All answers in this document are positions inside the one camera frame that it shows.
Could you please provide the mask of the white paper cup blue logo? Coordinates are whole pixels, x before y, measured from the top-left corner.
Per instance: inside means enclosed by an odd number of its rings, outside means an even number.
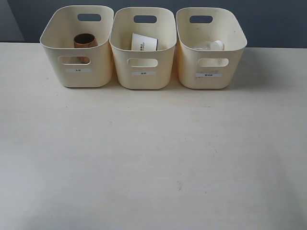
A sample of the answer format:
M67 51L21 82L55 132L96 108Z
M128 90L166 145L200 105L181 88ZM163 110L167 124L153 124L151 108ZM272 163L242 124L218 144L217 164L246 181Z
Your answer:
M132 34L131 50L133 51L157 51L158 39L141 34Z

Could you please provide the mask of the clear plastic bottle white cap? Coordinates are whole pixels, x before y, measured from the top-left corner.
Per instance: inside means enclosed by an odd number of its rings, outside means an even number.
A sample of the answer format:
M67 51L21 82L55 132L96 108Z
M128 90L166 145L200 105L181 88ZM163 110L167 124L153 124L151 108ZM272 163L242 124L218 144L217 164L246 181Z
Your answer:
M196 50L200 51L223 51L224 50L224 44L220 40L216 41L204 41L201 42L193 47ZM200 65L201 66L219 66L222 64L221 58L201 58L200 59Z

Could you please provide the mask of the brown wooden cup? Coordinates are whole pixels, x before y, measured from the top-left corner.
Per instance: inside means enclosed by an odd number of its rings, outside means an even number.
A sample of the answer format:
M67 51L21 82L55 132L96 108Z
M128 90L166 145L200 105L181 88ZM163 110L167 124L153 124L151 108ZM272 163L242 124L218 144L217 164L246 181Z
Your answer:
M74 48L92 48L98 46L93 34L78 34L74 37Z

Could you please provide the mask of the cream right plastic bin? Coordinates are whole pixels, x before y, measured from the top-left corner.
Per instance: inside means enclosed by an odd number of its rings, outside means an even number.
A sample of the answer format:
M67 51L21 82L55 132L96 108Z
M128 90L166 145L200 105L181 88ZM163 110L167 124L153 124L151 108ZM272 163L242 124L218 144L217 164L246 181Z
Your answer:
M229 10L187 7L177 11L177 67L180 83L190 89L229 85L247 45Z

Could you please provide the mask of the cream plastic bin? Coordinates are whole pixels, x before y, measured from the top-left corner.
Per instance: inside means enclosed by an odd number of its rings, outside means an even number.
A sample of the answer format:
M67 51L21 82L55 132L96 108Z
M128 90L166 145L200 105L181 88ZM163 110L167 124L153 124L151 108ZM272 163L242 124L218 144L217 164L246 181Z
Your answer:
M177 67L180 83L190 89L229 85L247 45L229 10L187 7L177 11Z
M132 34L158 39L157 51L131 50ZM116 12L110 35L119 83L133 90L165 87L171 76L177 29L174 14L159 7L127 7Z
M40 43L60 81L68 88L95 88L109 83L113 57L109 37L114 11L102 5L71 5L49 20ZM74 38L91 34L94 47L76 48Z

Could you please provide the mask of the cream middle plastic bin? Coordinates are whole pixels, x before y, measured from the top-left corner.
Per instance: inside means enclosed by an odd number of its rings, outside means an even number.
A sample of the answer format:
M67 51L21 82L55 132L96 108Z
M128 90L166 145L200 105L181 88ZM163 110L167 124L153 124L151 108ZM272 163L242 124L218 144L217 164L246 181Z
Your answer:
M132 34L158 39L157 51L131 50ZM133 90L165 87L171 76L177 29L174 14L159 7L127 7L116 12L110 35L119 83Z

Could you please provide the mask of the cream left plastic bin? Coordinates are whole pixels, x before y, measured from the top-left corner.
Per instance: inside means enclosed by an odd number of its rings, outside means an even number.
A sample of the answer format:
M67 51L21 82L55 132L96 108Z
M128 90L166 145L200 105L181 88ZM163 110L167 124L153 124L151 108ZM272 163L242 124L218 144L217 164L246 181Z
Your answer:
M68 88L95 88L109 83L113 57L109 37L114 11L102 5L71 5L49 20L40 43L60 81ZM94 47L76 48L74 38L91 34Z

